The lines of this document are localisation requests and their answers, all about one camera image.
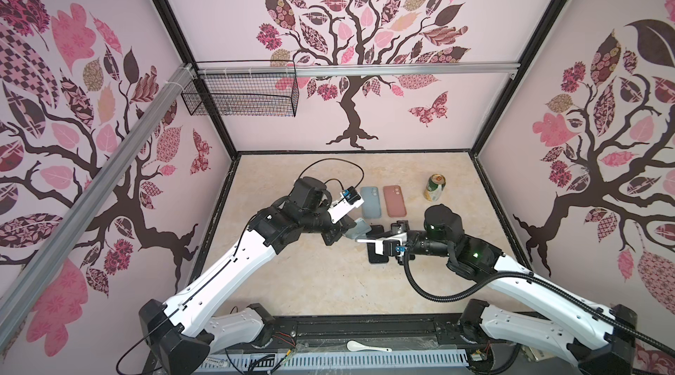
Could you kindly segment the white plastic spoon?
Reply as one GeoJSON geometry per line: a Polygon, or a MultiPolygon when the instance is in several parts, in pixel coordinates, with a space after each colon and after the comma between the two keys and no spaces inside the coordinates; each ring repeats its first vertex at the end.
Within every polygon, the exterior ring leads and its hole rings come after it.
{"type": "Polygon", "coordinates": [[[385,352],[385,353],[391,353],[393,352],[392,348],[389,347],[379,347],[379,346],[371,346],[371,345],[365,345],[363,343],[350,340],[347,342],[346,347],[349,351],[351,352],[361,352],[361,351],[377,351],[377,352],[385,352]]]}

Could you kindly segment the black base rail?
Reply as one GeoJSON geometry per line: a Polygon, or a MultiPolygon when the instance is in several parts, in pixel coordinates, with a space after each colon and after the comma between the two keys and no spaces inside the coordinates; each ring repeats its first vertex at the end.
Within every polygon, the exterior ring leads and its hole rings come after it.
{"type": "MultiPolygon", "coordinates": [[[[525,362],[532,363],[546,358],[546,354],[539,350],[505,340],[470,342],[459,329],[460,318],[462,315],[459,313],[278,316],[274,317],[274,335],[269,345],[259,348],[250,344],[238,344],[208,357],[230,353],[264,353],[272,357],[277,353],[289,355],[293,352],[348,352],[346,344],[354,340],[365,345],[389,347],[393,351],[464,350],[469,366],[451,368],[470,374],[513,374],[525,362]]],[[[370,369],[345,371],[344,374],[440,369],[446,368],[370,369]]]]}

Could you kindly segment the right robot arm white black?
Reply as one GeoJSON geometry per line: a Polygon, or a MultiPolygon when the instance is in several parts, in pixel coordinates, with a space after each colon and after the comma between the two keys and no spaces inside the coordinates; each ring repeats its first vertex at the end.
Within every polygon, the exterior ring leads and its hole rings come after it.
{"type": "Polygon", "coordinates": [[[459,329],[479,343],[506,340],[548,352],[583,374],[631,374],[636,356],[636,314],[603,306],[529,271],[483,239],[467,234],[462,218],[444,205],[425,211],[423,230],[405,220],[392,224],[374,252],[394,257],[413,290],[436,303],[466,299],[459,329]],[[453,274],[472,282],[449,295],[424,290],[411,272],[414,256],[443,257],[453,274]]]}

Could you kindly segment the aluminium bar back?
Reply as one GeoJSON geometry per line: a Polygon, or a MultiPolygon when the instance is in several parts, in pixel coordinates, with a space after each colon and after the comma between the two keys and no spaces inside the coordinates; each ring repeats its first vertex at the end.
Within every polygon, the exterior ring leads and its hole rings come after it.
{"type": "Polygon", "coordinates": [[[272,66],[202,67],[200,76],[270,76],[270,77],[332,77],[332,76],[403,76],[403,75],[466,75],[466,74],[508,74],[515,75],[520,69],[517,62],[457,62],[457,63],[413,63],[386,65],[337,65],[299,67],[284,64],[272,66]]]}

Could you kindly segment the light blue phone case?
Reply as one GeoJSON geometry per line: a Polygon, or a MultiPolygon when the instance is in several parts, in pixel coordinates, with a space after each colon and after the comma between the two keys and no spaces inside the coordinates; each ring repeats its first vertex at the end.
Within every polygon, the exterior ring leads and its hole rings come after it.
{"type": "Polygon", "coordinates": [[[360,195],[364,200],[364,204],[361,206],[363,218],[365,220],[381,218],[381,198],[378,188],[364,186],[361,188],[360,195]]]}

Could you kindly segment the aluminium bar left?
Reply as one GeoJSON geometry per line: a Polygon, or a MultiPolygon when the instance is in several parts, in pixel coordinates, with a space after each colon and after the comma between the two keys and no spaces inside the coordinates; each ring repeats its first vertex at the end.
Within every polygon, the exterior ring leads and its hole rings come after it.
{"type": "Polygon", "coordinates": [[[34,258],[1,298],[1,346],[5,347],[18,331],[21,322],[43,294],[47,285],[61,268],[75,244],[87,231],[125,171],[131,166],[142,145],[149,139],[183,88],[193,80],[194,65],[179,65],[161,88],[158,98],[146,109],[143,117],[105,163],[104,167],[68,210],[56,231],[37,251],[34,258]]]}

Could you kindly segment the green beverage can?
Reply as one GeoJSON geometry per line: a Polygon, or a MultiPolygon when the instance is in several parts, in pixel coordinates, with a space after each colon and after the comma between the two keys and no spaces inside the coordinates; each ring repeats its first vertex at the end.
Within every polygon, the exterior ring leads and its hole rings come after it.
{"type": "Polygon", "coordinates": [[[427,180],[425,187],[425,199],[430,202],[438,201],[446,187],[446,178],[441,174],[433,174],[427,180]]]}

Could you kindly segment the pale green phone case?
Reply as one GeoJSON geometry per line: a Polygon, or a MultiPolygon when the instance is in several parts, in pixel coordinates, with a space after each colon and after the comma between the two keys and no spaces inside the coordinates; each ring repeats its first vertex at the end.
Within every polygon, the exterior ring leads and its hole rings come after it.
{"type": "Polygon", "coordinates": [[[355,226],[348,229],[344,237],[353,241],[366,239],[367,234],[372,230],[371,225],[362,218],[355,220],[355,226]]]}

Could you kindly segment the pink phone case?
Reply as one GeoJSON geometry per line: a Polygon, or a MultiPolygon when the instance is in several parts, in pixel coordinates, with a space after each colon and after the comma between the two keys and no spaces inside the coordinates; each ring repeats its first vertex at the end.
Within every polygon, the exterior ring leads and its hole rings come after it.
{"type": "Polygon", "coordinates": [[[383,187],[383,196],[385,199],[388,217],[399,218],[407,215],[407,209],[404,202],[404,194],[399,185],[387,185],[383,187]]]}

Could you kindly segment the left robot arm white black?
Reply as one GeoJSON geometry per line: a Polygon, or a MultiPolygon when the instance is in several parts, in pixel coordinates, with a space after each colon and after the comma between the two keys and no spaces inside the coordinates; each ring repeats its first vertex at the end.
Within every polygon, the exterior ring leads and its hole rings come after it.
{"type": "Polygon", "coordinates": [[[238,344],[262,348],[274,317],[260,304],[218,317],[216,311],[263,265],[302,234],[330,246],[356,226],[349,213],[364,203],[353,187],[333,199],[325,183],[304,176],[290,194],[259,210],[234,246],[190,285],[164,302],[149,300],[139,317],[145,343],[167,374],[192,374],[206,358],[238,344]]]}

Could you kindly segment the aluminium bar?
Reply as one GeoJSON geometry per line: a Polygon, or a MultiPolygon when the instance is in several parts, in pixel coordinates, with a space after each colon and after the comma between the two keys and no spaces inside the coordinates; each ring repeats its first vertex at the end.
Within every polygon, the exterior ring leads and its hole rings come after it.
{"type": "Polygon", "coordinates": [[[1,346],[5,347],[18,331],[21,322],[43,294],[47,285],[61,268],[75,244],[87,231],[125,171],[131,166],[142,145],[149,139],[183,88],[193,80],[194,65],[179,65],[161,88],[158,98],[146,109],[143,117],[105,163],[104,167],[68,210],[56,231],[37,251],[34,258],[1,298],[1,346]]]}
{"type": "Polygon", "coordinates": [[[466,74],[508,74],[515,75],[520,69],[517,62],[457,62],[457,63],[413,63],[386,65],[337,65],[299,67],[284,64],[272,66],[202,67],[200,76],[270,76],[270,77],[332,77],[332,76],[403,76],[403,75],[466,75],[466,74]]]}

